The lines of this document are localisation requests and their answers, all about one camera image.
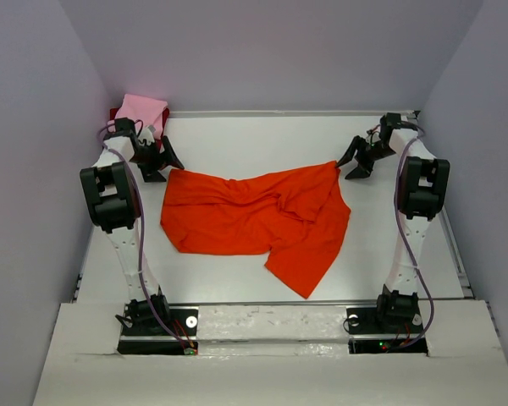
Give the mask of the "orange t shirt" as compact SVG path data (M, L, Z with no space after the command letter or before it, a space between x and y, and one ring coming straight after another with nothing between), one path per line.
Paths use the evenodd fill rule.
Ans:
M327 162L243 180L174 169L160 225L183 254L265 254L265 267L308 299L337 258L350 218L340 170Z

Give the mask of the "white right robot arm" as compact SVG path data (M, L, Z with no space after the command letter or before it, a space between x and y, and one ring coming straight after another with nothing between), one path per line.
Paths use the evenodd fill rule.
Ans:
M450 162L435 157L422 142L423 130L397 112L387 112L365 137L355 136L336 166L356 162L347 180L369 178L374 164L398 156L393 208L398 236L389 275L374 309L350 318L352 334L397 334L418 327L424 333L418 305L423 288L430 309L433 298L421 275L418 260L433 220L443 209Z

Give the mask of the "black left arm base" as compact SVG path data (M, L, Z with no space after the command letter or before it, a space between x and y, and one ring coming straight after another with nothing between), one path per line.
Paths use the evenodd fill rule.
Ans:
M194 306L172 306L171 318L164 324L164 330L154 319L144 324L134 324L124 311L115 319L121 325L117 350L122 355L170 355L190 356L198 354L197 328L199 308Z

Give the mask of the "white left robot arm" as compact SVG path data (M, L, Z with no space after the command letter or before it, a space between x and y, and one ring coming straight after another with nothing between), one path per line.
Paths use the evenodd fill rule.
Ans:
M97 133L101 155L80 170L80 183L90 219L111 242L127 284L130 302L116 318L127 332L143 335L172 332L168 301L153 276L144 253L146 221L134 168L146 183L163 183L167 167L183 170L167 136L154 138L155 129L140 119L115 118Z

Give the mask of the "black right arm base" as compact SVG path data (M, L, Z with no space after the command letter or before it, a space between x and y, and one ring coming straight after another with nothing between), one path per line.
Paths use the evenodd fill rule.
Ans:
M348 349L359 354L428 354L424 337L412 341L422 331L422 324L404 321L384 324L377 320L374 307L347 308L343 329L348 334Z

